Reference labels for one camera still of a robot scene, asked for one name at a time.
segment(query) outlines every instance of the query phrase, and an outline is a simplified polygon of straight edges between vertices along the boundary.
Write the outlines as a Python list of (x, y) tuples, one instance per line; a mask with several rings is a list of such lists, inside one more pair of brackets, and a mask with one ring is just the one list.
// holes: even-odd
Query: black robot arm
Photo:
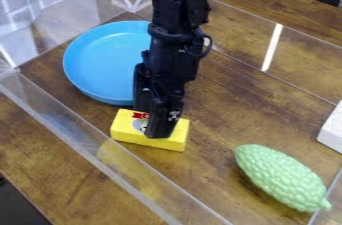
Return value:
[(195, 80), (212, 45), (199, 28), (208, 21), (209, 6), (207, 0), (152, 0), (152, 5), (149, 50), (133, 72), (133, 109), (149, 113), (145, 136), (167, 138), (181, 115), (184, 84)]

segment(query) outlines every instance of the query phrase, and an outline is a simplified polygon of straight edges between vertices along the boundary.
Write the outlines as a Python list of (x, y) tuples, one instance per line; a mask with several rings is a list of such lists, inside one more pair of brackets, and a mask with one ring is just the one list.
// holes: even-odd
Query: yellow block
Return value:
[(120, 109), (117, 111), (110, 126), (110, 137), (117, 141), (173, 151), (184, 151), (189, 129), (189, 120), (181, 118), (179, 119), (175, 130), (168, 138), (149, 139), (140, 131), (140, 127), (142, 126), (144, 122), (146, 122), (146, 119), (133, 118), (134, 113), (144, 114), (141, 112), (126, 109)]

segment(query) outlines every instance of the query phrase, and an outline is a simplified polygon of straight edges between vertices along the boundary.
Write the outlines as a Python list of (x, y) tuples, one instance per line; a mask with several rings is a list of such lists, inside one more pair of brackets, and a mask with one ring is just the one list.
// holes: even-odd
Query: wooden surface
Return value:
[[(295, 0), (289, 4), (283, 0), (257, 0), (252, 4), (247, 0), (231, 2), (259, 15), (283, 18), (285, 23), (293, 23), (307, 31), (313, 29), (311, 23), (320, 23), (312, 34), (342, 42), (340, 29), (335, 26), (328, 31), (334, 24), (327, 18), (338, 13), (327, 6), (311, 3), (308, 11), (287, 17), (287, 12), (299, 9), (305, 0), (296, 1), (297, 7)], [(279, 13), (268, 9), (273, 7), (272, 2), (283, 8)], [(316, 12), (317, 22), (311, 17), (300, 19), (312, 7), (320, 11)], [(221, 23), (224, 33), (224, 27), (229, 25), (227, 21), (244, 21), (244, 15), (225, 15), (219, 11), (217, 8), (212, 11), (215, 25), (207, 28), (212, 33), (219, 30), (216, 23)], [(130, 14), (114, 18), (138, 19), (142, 18)], [(257, 36), (263, 42), (264, 34)], [(215, 35), (221, 48), (228, 41), (225, 37), (229, 35), (223, 34), (221, 38)], [(247, 47), (244, 31), (237, 31), (232, 39), (235, 54), (241, 49), (240, 55), (249, 55), (257, 62), (251, 55), (256, 47)], [(21, 73), (108, 134), (117, 107), (90, 100), (66, 80), (61, 68), (66, 46), (68, 43), (21, 66)], [(54, 224), (161, 223), (2, 96), (0, 107), (0, 172)], [(196, 81), (187, 85), (184, 117), (191, 119), (191, 134), (185, 152), (122, 145), (233, 224), (305, 224), (309, 215), (287, 208), (249, 182), (236, 166), (233, 148), (257, 143), (285, 152), (311, 167), (329, 185), (342, 157), (320, 145), (315, 137), (332, 109), (328, 102), (212, 51), (201, 62)]]

